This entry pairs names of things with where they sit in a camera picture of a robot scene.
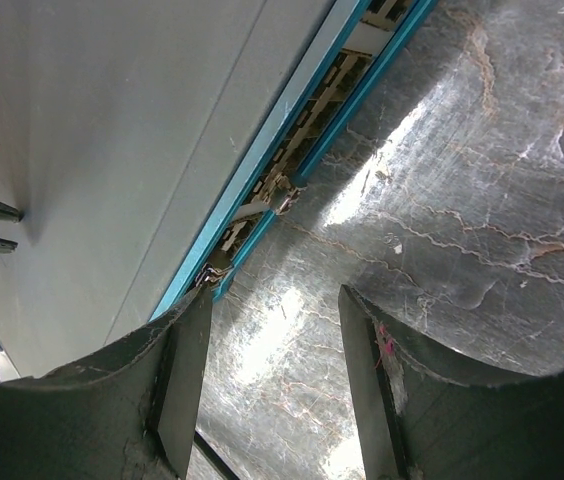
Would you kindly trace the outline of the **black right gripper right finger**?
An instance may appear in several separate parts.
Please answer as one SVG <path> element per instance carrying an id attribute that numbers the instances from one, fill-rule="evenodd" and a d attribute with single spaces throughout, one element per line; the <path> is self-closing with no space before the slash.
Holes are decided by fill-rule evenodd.
<path id="1" fill-rule="evenodd" d="M 340 326 L 370 479 L 564 479 L 564 370 L 495 367 L 342 286 Z"/>

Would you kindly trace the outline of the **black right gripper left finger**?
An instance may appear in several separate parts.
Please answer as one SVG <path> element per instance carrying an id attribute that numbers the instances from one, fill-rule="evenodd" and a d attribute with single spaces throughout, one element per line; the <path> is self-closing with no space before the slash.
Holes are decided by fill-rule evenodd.
<path id="1" fill-rule="evenodd" d="M 182 479 L 193 447 L 212 294 L 40 378 L 0 384 L 0 479 Z"/>

